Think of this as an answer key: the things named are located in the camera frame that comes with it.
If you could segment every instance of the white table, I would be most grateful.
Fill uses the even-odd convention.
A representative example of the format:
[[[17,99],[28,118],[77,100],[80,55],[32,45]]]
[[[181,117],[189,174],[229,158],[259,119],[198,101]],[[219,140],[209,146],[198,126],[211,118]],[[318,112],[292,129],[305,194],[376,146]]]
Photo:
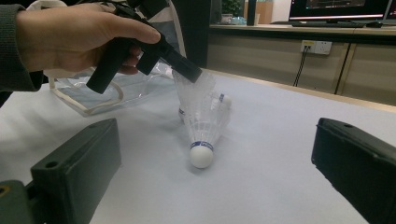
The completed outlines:
[[[204,170],[189,162],[174,85],[140,104],[91,117],[44,86],[14,93],[0,108],[0,181],[27,184],[30,167],[64,141],[91,123],[116,118],[122,166],[92,223],[366,223],[311,163],[316,124],[338,119],[396,146],[396,113],[262,81],[217,76],[217,82],[216,89],[233,98],[233,113]]]

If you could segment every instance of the black device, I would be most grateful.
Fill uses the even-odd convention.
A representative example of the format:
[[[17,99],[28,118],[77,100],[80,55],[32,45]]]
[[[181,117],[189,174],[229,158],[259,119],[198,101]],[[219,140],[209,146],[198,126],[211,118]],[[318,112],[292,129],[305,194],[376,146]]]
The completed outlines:
[[[369,223],[396,223],[396,147],[339,120],[317,126],[312,162]]]
[[[247,25],[254,25],[256,17],[256,0],[248,0],[247,2]]]
[[[210,7],[210,23],[219,24],[221,22],[222,1],[212,0]]]
[[[383,25],[383,23],[380,21],[372,21],[372,22],[366,23],[366,27],[369,27],[369,28],[381,28],[382,25]]]
[[[396,20],[396,0],[391,0],[386,19]]]
[[[309,22],[309,23],[294,23],[293,27],[322,27],[322,28],[363,28],[365,23],[356,22]]]
[[[114,13],[118,16],[141,21],[152,26],[135,12],[135,8],[142,2],[143,1],[128,1],[129,5],[116,4]],[[175,51],[175,49],[166,42],[166,37],[163,34],[161,34],[161,39],[156,44],[143,43],[133,38],[117,37],[108,43],[103,57],[100,59],[92,77],[87,82],[87,87],[98,93],[103,93],[122,63],[128,57],[129,48],[132,45],[139,46],[143,51],[143,55],[136,65],[136,68],[143,74],[148,75],[160,59],[168,63],[172,69],[179,72],[193,83],[202,73],[202,70],[198,66]]]
[[[345,21],[376,21],[384,19],[389,0],[292,0],[289,21],[321,21],[322,27],[327,23]]]
[[[96,122],[34,165],[27,186],[0,182],[0,223],[89,224],[120,163],[117,121]]]
[[[273,25],[293,25],[293,24],[300,24],[300,21],[272,21],[270,24]]]

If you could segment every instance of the sleeve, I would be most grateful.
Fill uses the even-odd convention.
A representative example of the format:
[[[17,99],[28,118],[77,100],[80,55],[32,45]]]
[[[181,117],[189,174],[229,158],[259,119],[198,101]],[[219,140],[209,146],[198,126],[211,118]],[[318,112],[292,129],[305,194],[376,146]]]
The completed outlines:
[[[43,73],[29,73],[18,53],[15,18],[20,10],[20,5],[0,5],[0,92],[38,91],[43,82]]]

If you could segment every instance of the finger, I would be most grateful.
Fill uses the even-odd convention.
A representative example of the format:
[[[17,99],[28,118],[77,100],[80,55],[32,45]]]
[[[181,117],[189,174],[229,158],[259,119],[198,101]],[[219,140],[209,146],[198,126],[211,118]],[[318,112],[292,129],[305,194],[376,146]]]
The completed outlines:
[[[114,7],[108,7],[108,6],[104,6],[101,4],[95,4],[95,3],[78,4],[78,5],[74,5],[72,7],[75,7],[78,9],[87,9],[87,10],[91,10],[91,11],[109,12],[109,13],[113,13],[115,10]]]
[[[107,29],[111,31],[113,37],[135,38],[148,44],[157,43],[161,36],[153,27],[133,19],[119,16],[108,17]]]
[[[131,48],[129,49],[129,53],[130,53],[131,55],[134,55],[134,56],[139,56],[141,52],[142,52],[142,49],[139,48],[137,45],[133,45],[133,46],[131,46]]]
[[[135,56],[132,56],[132,57],[128,57],[122,65],[136,66],[138,62],[139,59]]]
[[[137,68],[133,66],[123,65],[119,69],[119,73],[122,73],[124,75],[134,75],[137,74],[137,72],[138,72]]]

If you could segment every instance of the power outlet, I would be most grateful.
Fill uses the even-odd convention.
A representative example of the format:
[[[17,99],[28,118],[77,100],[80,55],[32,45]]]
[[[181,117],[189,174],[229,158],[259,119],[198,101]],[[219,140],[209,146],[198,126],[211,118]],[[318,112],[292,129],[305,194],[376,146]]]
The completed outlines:
[[[316,54],[330,54],[330,49],[332,48],[332,42],[327,41],[317,41],[315,45]]]
[[[307,53],[315,53],[316,41],[313,40],[303,40],[303,43],[300,48],[300,52],[307,52]]]
[[[332,48],[332,42],[328,41],[315,41],[315,40],[303,40],[303,43],[300,48],[300,52],[304,52],[304,50],[309,47],[307,53],[314,54],[330,54],[330,49]]]

